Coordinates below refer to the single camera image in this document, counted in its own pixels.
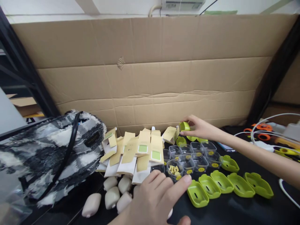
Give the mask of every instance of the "smartphone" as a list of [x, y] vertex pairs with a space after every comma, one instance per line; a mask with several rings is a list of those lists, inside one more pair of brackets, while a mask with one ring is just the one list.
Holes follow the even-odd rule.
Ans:
[[221, 148], [226, 152], [235, 152], [235, 150], [227, 145], [221, 144], [220, 142], [217, 142]]

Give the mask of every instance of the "clear plastic cup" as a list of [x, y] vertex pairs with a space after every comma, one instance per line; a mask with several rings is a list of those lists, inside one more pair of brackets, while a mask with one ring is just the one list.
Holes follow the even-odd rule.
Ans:
[[197, 173], [203, 173], [206, 171], [208, 167], [208, 161], [206, 160], [205, 156], [198, 152], [191, 155], [192, 160], [195, 163], [194, 171]]
[[191, 174], [194, 171], [195, 163], [192, 160], [190, 155], [181, 155], [178, 156], [178, 161], [181, 163], [183, 167], [183, 175]]
[[194, 153], [193, 149], [191, 149], [190, 145], [188, 145], [188, 144], [181, 144], [180, 149], [181, 149], [183, 155], [190, 156], [192, 153]]
[[163, 164], [159, 164], [159, 165], [156, 165], [156, 166], [152, 166], [150, 168], [150, 171], [152, 172], [153, 170], [159, 170], [160, 172], [162, 173], [165, 173], [166, 169], [165, 169], [165, 166]]
[[[170, 166], [178, 166], [179, 169], [179, 175], [174, 175], [171, 173], [170, 171]], [[180, 178], [183, 176], [183, 167], [181, 165], [181, 163], [176, 160], [176, 159], [172, 159], [170, 161], [167, 162], [167, 173], [169, 175], [169, 177], [172, 179], [173, 182], [177, 182], [180, 180]]]
[[163, 149], [163, 160], [164, 160], [164, 165], [167, 165], [167, 162], [171, 160], [171, 153], [169, 149]]
[[177, 145], [170, 146], [169, 151], [170, 151], [171, 159], [175, 159], [178, 156], [182, 155], [181, 148]]
[[216, 146], [211, 142], [201, 142], [200, 149], [204, 150], [204, 151], [216, 151], [217, 150]]
[[220, 154], [215, 151], [206, 151], [205, 158], [208, 161], [208, 166], [214, 169], [218, 169], [223, 162]]
[[201, 143], [191, 142], [190, 148], [194, 151], [194, 153], [200, 153], [198, 155], [204, 155], [205, 151], [201, 149]]

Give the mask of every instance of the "black and white fuzzy bag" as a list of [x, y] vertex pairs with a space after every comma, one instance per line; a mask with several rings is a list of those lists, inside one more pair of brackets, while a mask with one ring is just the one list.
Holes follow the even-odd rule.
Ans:
[[105, 133], [97, 117], [71, 111], [0, 145], [0, 170], [17, 174], [24, 194], [38, 206], [54, 204], [96, 170]]

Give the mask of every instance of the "fingernail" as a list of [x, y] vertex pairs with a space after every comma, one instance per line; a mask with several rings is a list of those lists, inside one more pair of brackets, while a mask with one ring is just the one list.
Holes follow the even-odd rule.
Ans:
[[186, 183], [190, 183], [192, 181], [192, 177], [191, 175], [185, 175], [183, 177], [183, 180], [186, 182]]

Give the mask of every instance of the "scissors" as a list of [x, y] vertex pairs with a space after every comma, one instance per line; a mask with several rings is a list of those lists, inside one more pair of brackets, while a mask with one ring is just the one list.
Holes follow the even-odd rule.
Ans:
[[[261, 123], [256, 127], [258, 130], [263, 130], [263, 131], [273, 131], [273, 128], [271, 125], [269, 124], [265, 124], [265, 123]], [[251, 128], [246, 128], [244, 129], [244, 132], [246, 132], [246, 135], [250, 135], [250, 133], [252, 132]], [[257, 136], [260, 140], [262, 141], [269, 141], [271, 139], [270, 135], [268, 134], [258, 134]]]

